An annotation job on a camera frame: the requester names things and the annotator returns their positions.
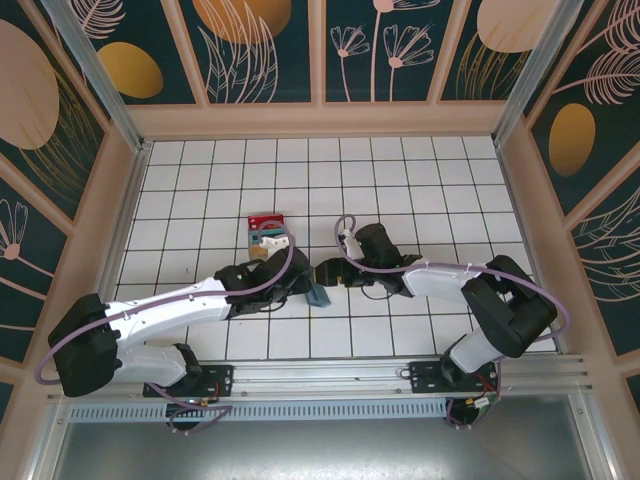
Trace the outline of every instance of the dark teal wallpaper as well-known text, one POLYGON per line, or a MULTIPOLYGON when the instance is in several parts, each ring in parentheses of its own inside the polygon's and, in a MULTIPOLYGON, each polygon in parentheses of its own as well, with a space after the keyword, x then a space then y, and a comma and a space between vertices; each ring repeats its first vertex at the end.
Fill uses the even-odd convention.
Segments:
POLYGON ((160 0, 69 3, 124 103, 195 103, 160 0))
POLYGON ((425 101, 452 4, 328 0, 326 101, 425 101))
POLYGON ((0 357, 24 360, 66 240, 0 179, 0 357))
POLYGON ((0 45, 0 153, 73 219, 104 131, 16 2, 0 45))
POLYGON ((311 101, 307 0, 180 0, 180 7, 211 103, 311 101))
POLYGON ((580 13, 576 17, 575 22, 573 22, 573 26, 571 27, 571 30, 569 31, 564 41, 562 42, 562 45, 560 46, 560 49, 558 50, 556 57, 551 62, 551 65, 549 65, 549 67, 547 68, 547 71, 545 72, 544 76, 540 80, 540 84, 538 85, 538 88, 536 88, 536 90, 533 92, 533 95, 531 95, 529 102, 524 108, 525 117, 529 116, 529 112, 531 112, 531 109, 534 107, 534 105, 538 101, 538 98, 540 97, 542 90, 545 88, 547 84, 547 80, 549 80, 549 77, 555 71, 556 67, 558 66, 558 63, 560 63, 560 60, 562 60, 562 57, 567 51, 567 47, 569 46, 569 44, 571 44, 573 37, 576 35, 576 31, 580 28, 580 25, 584 21, 584 17, 586 17, 587 13, 589 13, 589 10, 593 6, 594 1, 595 0, 584 0, 584 3, 580 8, 580 13))
POLYGON ((631 392, 633 402, 636 404, 638 413, 640 413, 640 374, 627 377, 627 386, 631 392))
POLYGON ((0 382, 0 425, 2 425, 4 413, 7 411, 7 407, 9 406, 9 399, 11 398, 12 392, 13 385, 10 383, 0 382))
POLYGON ((506 100, 555 0, 472 0, 441 100, 506 100))
POLYGON ((640 141, 637 2, 609 2, 531 131, 565 214, 640 141))
POLYGON ((640 169, 573 229, 618 355, 640 348, 640 169))

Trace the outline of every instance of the small box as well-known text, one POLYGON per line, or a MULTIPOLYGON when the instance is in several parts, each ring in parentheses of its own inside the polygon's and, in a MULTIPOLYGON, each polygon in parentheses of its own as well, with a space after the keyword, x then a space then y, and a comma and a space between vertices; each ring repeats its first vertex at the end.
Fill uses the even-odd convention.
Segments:
MULTIPOLYGON (((267 250, 260 246, 260 241, 258 239, 258 230, 260 229, 260 226, 263 223, 268 222, 269 220, 280 222, 283 225, 285 224, 284 216, 279 213, 249 216, 248 235, 249 235, 249 259, 250 260, 263 260, 266 262, 268 259, 267 250)), ((284 234, 285 234, 284 230, 278 227, 277 225, 267 225, 262 230, 263 237, 277 237, 279 235, 284 235, 284 234)))

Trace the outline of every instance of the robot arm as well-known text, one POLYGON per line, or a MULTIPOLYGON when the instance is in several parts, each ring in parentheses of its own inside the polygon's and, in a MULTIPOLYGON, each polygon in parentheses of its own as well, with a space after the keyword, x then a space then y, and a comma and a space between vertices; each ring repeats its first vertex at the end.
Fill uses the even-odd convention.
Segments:
MULTIPOLYGON (((430 267, 428 263, 399 271, 398 267, 409 267, 420 256, 401 255, 380 224, 361 228, 355 239, 346 231, 341 239, 350 256, 361 251, 359 264, 375 270, 363 271, 345 258, 333 258, 315 269, 320 285, 360 287, 379 282, 390 294, 437 296, 469 306, 481 328, 459 339, 440 360, 442 377, 455 389, 488 362, 522 355, 556 317, 556 309, 547 299, 487 273, 430 267), (502 296, 507 294, 511 298, 504 300, 502 296)), ((279 250, 266 262, 228 266, 195 285, 147 299, 105 305, 95 294, 80 298, 50 334, 51 346, 90 323, 107 319, 107 315, 114 320, 78 335, 54 354, 65 394, 86 395, 110 382, 149 382, 166 387, 170 395, 188 395, 202 374, 189 346, 158 348, 144 342, 174 328, 255 313, 286 302, 289 295, 308 292, 309 260, 295 248, 292 262, 279 280, 256 291, 255 287, 282 270, 287 255, 287 250, 279 250)), ((487 267, 529 280, 508 257, 498 256, 487 267)))
MULTIPOLYGON (((350 257, 362 251, 362 259, 357 260, 360 265, 381 271, 408 267, 420 258, 401 255, 381 224, 361 228, 355 239, 344 231, 340 240, 350 257)), ((486 267, 530 282, 509 257, 499 255, 486 267)), ((441 374, 454 388, 491 361, 520 357, 557 316, 555 306, 538 293, 469 268, 431 267, 427 262, 404 272, 374 273, 358 269, 345 258, 333 258, 316 267, 315 278, 325 286, 361 287, 378 282, 391 295, 440 297, 467 304, 480 329, 461 337, 440 360, 441 374)))
POLYGON ((287 250, 279 250, 265 262, 228 266, 195 285, 141 300, 103 304, 96 294, 81 297, 49 335, 50 346, 96 320, 116 319, 83 333, 54 354, 65 394, 86 395, 111 382, 149 382, 168 387, 175 396, 188 394, 201 375, 191 348, 183 344, 152 347, 144 342, 195 323, 255 313, 286 302, 289 295, 308 292, 309 260, 294 248, 291 264, 269 288, 248 295, 219 293, 247 291, 266 283, 284 267, 287 255, 287 250))

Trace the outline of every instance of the white tile floor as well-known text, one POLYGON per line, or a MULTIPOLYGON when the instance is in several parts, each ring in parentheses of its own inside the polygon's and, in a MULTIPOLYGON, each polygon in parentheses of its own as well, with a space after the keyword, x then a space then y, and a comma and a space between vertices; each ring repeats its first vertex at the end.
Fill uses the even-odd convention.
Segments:
MULTIPOLYGON (((158 142, 147 168, 116 299, 191 284, 247 261, 250 214, 279 212, 312 265, 336 256, 333 224, 381 221, 403 253, 432 261, 514 258, 531 274, 489 137, 311 138, 158 142)), ((328 289, 285 308, 155 338, 201 360, 441 354, 477 328, 465 305, 438 298, 372 301, 328 289)), ((382 287, 370 296, 383 297, 382 287)), ((532 351, 555 350, 552 341, 532 351)))

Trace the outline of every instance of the mounting plate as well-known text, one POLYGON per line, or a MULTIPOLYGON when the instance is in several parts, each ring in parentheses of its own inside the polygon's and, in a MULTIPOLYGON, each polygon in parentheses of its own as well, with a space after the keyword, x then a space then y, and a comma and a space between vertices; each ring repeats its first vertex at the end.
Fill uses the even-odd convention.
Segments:
MULTIPOLYGON (((476 374, 482 375, 494 389, 498 388, 496 366, 493 362, 483 365, 476 374)), ((484 385, 475 374, 467 375, 461 380, 459 388, 453 388, 440 373, 439 360, 411 362, 407 380, 411 383, 413 393, 482 393, 484 391, 484 385)))
MULTIPOLYGON (((233 366, 232 365, 201 365, 202 375, 189 392, 187 398, 212 397, 218 388, 218 397, 231 396, 231 388, 233 386, 233 366)), ((154 390, 145 384, 142 390, 142 396, 147 398, 157 398, 158 395, 154 390)))

